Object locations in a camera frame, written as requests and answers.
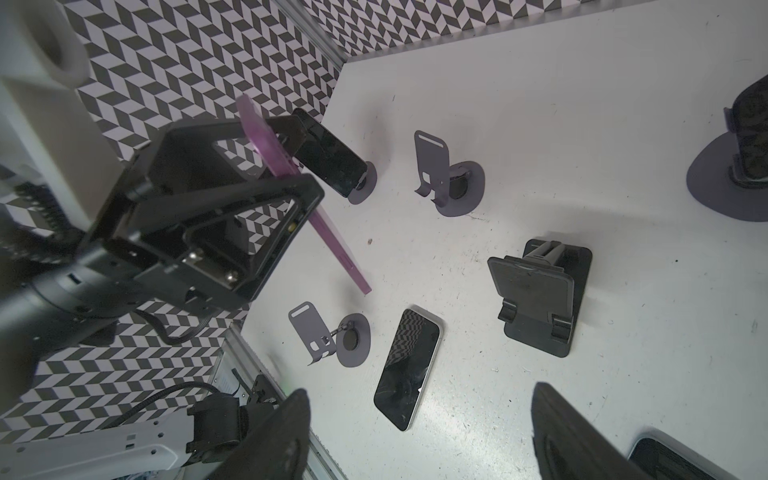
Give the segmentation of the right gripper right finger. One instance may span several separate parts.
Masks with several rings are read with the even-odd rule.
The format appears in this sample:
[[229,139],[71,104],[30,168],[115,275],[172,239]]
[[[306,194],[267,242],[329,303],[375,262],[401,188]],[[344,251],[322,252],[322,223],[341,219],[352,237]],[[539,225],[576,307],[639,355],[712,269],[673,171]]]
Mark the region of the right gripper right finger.
[[531,403],[533,446],[543,479],[646,479],[552,385]]

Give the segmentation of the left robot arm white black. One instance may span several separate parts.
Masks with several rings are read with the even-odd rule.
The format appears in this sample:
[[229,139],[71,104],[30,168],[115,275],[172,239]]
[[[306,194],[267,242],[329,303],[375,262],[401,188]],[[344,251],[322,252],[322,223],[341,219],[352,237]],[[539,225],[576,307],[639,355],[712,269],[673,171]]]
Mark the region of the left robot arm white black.
[[268,121],[181,120],[118,160],[77,95],[89,60],[52,1],[1,5],[1,186],[50,220],[1,218],[1,407],[39,364],[106,346],[153,299],[208,320],[253,301],[323,198],[278,176]]

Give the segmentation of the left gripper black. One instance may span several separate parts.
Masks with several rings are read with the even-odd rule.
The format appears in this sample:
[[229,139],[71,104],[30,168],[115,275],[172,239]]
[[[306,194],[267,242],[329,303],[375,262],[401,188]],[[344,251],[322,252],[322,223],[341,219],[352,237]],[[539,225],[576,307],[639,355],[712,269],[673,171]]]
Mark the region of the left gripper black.
[[[171,123],[138,149],[87,234],[84,266],[188,312],[231,311],[255,299],[302,227],[299,189],[250,176],[220,154],[244,137],[237,119]],[[238,214],[293,204],[255,253],[234,231]]]

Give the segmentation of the white-edged phone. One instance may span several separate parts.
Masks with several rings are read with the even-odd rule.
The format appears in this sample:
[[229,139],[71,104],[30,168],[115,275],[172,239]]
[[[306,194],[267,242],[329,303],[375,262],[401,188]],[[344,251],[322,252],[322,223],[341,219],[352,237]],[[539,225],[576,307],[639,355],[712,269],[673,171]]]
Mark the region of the white-edged phone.
[[443,338],[444,322],[410,305],[402,313],[376,386],[373,403],[398,431],[407,431],[427,386]]

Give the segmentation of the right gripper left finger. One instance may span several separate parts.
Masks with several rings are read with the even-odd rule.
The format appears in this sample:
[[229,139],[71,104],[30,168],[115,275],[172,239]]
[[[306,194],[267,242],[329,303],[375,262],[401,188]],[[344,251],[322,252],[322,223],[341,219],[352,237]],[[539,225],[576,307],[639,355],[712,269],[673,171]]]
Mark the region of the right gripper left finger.
[[310,423],[308,394],[297,389],[208,478],[301,479],[309,454]]

